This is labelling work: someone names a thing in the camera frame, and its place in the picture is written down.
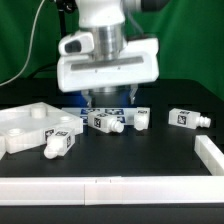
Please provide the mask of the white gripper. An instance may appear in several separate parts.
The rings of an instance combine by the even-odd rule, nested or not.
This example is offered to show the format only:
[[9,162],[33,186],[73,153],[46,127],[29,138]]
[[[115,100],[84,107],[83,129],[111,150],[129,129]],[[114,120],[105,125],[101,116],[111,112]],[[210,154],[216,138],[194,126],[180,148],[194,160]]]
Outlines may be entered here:
[[63,92],[82,91],[88,107],[94,104],[90,89],[130,85],[129,99],[134,104],[139,83],[154,82],[159,76],[157,38],[130,41],[116,59],[96,61],[94,37],[80,32],[64,37],[58,46],[60,59],[57,80]]

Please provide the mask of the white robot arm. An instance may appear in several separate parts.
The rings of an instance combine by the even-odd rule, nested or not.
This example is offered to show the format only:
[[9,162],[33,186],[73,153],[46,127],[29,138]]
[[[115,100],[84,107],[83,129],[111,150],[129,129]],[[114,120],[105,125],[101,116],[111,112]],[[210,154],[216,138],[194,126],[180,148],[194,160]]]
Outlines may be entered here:
[[113,92],[159,76],[159,42],[145,36],[128,41],[125,19],[133,12],[155,12],[170,0],[71,0],[79,11],[79,30],[61,39],[57,80],[63,92],[79,91],[93,104],[94,92]]

